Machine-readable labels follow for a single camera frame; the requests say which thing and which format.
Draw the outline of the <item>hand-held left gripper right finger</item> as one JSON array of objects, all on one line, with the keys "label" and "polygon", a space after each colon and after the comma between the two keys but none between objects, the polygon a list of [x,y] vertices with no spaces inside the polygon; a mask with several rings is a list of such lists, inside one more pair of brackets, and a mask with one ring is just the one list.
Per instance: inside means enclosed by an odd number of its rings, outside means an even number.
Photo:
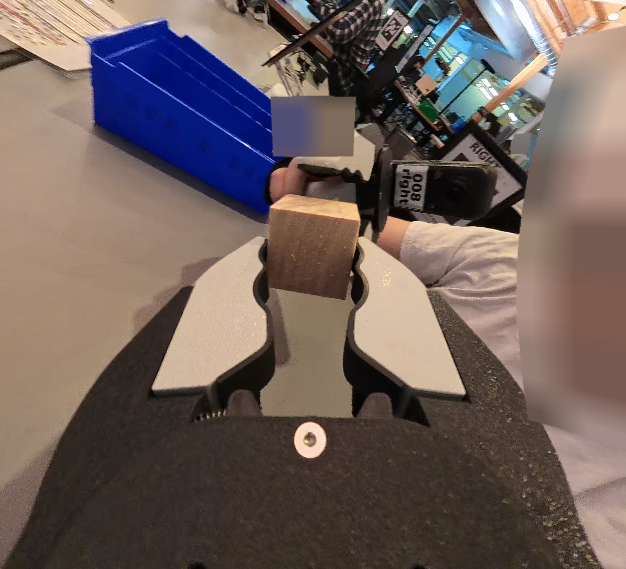
[{"label": "hand-held left gripper right finger", "polygon": [[367,238],[353,261],[342,369],[352,415],[372,394],[391,401],[395,417],[418,417],[421,398],[462,401],[467,392],[425,285]]}]

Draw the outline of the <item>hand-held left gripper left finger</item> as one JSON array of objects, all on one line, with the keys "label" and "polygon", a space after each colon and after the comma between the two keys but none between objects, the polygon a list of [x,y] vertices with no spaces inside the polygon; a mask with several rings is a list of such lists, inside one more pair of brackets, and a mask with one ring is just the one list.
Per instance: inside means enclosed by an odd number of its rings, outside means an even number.
[{"label": "hand-held left gripper left finger", "polygon": [[211,413],[225,410],[236,391],[261,402],[276,368],[266,256],[266,239],[255,237],[199,277],[153,381],[154,396],[201,394]]}]

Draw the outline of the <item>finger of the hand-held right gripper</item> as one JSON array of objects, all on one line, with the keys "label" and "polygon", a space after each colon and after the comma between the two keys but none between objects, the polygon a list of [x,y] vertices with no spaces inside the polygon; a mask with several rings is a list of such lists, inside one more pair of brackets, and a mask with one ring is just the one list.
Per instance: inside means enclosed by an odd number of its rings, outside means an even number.
[{"label": "finger of the hand-held right gripper", "polygon": [[366,176],[360,169],[352,170],[348,167],[336,168],[309,163],[297,163],[296,166],[313,182],[334,183],[339,181],[354,184],[358,187],[370,187],[374,185],[372,174],[370,173]]}]

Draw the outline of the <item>light wood cube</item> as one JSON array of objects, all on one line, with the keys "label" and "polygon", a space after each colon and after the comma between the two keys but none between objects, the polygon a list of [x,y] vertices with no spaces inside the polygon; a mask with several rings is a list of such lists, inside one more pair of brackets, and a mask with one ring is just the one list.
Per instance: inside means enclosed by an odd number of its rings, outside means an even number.
[{"label": "light wood cube", "polygon": [[361,217],[355,203],[286,195],[271,205],[270,288],[344,300]]}]

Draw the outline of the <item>blue plastic bin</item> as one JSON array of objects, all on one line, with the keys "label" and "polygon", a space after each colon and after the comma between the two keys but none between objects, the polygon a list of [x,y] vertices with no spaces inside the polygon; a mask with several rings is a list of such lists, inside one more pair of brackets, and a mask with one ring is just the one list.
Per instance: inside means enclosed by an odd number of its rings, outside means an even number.
[{"label": "blue plastic bin", "polygon": [[95,123],[269,213],[270,97],[165,19],[86,39]]}]

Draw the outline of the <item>person's right hand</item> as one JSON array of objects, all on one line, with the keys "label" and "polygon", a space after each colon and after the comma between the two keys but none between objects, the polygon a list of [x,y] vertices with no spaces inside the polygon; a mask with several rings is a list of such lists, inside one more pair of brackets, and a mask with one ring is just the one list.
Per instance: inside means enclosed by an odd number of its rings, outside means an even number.
[{"label": "person's right hand", "polygon": [[309,184],[315,182],[336,184],[342,179],[340,176],[314,176],[299,168],[298,158],[284,158],[273,166],[265,182],[265,202],[272,205],[286,195],[304,196]]}]

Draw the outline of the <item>black framed white sign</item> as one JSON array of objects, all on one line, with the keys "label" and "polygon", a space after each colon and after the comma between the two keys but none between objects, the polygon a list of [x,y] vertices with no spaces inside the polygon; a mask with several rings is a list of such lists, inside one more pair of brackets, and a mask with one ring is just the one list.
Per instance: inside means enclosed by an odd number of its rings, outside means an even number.
[{"label": "black framed white sign", "polygon": [[427,215],[430,223],[448,223],[457,226],[475,226],[518,234],[521,213],[518,204],[525,196],[527,173],[511,158],[495,139],[478,125],[467,124],[452,135],[441,148],[434,150],[431,159],[486,163],[498,173],[491,208],[481,219],[461,220],[441,215]]}]

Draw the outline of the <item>black office chair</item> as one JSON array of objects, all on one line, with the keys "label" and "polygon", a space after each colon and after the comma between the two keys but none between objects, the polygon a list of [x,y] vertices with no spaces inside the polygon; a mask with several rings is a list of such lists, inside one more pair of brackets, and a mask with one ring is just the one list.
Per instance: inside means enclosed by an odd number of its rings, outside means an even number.
[{"label": "black office chair", "polygon": [[425,57],[416,55],[408,60],[403,68],[400,61],[393,62],[391,57],[383,57],[370,73],[358,73],[352,77],[348,86],[349,97],[354,97],[356,112],[354,125],[361,125],[370,120],[377,108],[399,77],[409,78],[410,74],[421,72]]}]

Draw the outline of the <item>black white marker sign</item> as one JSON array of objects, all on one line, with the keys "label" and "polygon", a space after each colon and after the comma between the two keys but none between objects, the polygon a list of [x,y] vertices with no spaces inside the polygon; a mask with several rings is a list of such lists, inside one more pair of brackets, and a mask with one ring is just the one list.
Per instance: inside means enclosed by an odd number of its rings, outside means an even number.
[{"label": "black white marker sign", "polygon": [[388,9],[387,13],[385,23],[376,37],[376,46],[382,52],[386,51],[396,41],[410,23],[410,18],[404,14],[402,9]]}]

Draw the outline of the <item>printed sheet in plastic sleeve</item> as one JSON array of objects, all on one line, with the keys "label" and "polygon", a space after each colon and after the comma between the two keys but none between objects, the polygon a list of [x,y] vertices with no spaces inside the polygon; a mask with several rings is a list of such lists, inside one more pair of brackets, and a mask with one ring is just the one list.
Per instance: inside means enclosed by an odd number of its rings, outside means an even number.
[{"label": "printed sheet in plastic sleeve", "polygon": [[1,37],[66,72],[90,69],[87,39],[129,25],[104,0],[1,0]]}]

